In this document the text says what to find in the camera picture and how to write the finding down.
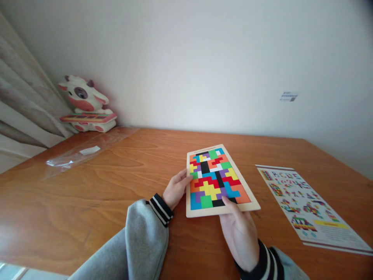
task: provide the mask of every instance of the white paper tag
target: white paper tag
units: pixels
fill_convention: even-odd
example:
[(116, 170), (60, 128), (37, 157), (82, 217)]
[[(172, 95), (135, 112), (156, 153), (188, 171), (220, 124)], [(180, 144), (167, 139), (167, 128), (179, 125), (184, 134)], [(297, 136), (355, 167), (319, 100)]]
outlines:
[(84, 149), (84, 150), (81, 150), (80, 153), (84, 156), (88, 155), (88, 154), (93, 154), (94, 152), (97, 152), (100, 150), (100, 147), (99, 146), (94, 146), (92, 148), (87, 148), (87, 149)]
[(293, 102), (296, 97), (298, 96), (298, 92), (294, 92), (294, 91), (285, 91), (281, 97), (280, 97), (280, 101), (288, 101), (288, 102)]

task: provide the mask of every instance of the wooden table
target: wooden table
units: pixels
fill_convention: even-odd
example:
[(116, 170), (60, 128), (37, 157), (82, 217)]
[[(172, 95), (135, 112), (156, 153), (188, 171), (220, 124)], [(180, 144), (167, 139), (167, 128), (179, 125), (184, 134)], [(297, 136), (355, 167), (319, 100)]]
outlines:
[[(304, 246), (254, 164), (292, 167), (370, 245), (373, 184), (302, 139), (141, 129), (98, 157), (47, 180), (45, 161), (96, 136), (75, 135), (0, 176), (0, 260), (72, 274), (125, 225), (127, 207), (162, 193), (187, 152), (224, 144), (261, 210), (259, 238), (311, 279), (368, 279), (372, 258)], [(218, 216), (175, 209), (161, 279), (239, 279)]]

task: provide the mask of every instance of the plastic bag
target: plastic bag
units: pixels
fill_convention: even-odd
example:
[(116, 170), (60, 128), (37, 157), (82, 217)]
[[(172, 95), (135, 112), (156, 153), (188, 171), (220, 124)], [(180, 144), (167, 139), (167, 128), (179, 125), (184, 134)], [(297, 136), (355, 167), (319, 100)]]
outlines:
[(46, 161), (48, 167), (43, 180), (56, 176), (61, 172), (65, 172), (72, 167), (95, 158), (100, 153), (106, 151), (108, 148), (114, 146), (116, 143), (138, 130), (139, 128), (116, 127), (106, 133), (100, 133), (56, 158), (49, 159)]

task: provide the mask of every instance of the striped cuff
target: striped cuff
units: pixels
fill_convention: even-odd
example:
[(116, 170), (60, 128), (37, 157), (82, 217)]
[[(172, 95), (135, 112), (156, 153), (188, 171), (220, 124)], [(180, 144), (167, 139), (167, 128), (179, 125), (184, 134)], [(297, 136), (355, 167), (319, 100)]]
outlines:
[(260, 253), (259, 262), (251, 272), (243, 271), (242, 268), (235, 262), (242, 280), (256, 279), (284, 279), (284, 267), (279, 256), (273, 248), (268, 249), (258, 239)]
[(174, 212), (171, 211), (166, 202), (164, 202), (163, 199), (159, 196), (159, 194), (156, 193), (146, 203), (150, 204), (150, 206), (153, 208), (154, 213), (162, 222), (163, 226), (167, 227), (171, 219), (174, 217)]

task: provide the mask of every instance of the jacket sleeve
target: jacket sleeve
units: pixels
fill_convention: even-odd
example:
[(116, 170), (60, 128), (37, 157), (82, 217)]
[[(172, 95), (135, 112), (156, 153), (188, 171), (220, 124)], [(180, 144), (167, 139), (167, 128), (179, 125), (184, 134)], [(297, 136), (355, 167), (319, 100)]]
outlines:
[(267, 248), (260, 240), (259, 262), (251, 272), (242, 270), (235, 262), (242, 280), (295, 279), (309, 280), (292, 259), (275, 247)]
[(155, 194), (127, 211), (125, 228), (106, 242), (69, 280), (158, 279), (173, 212)]

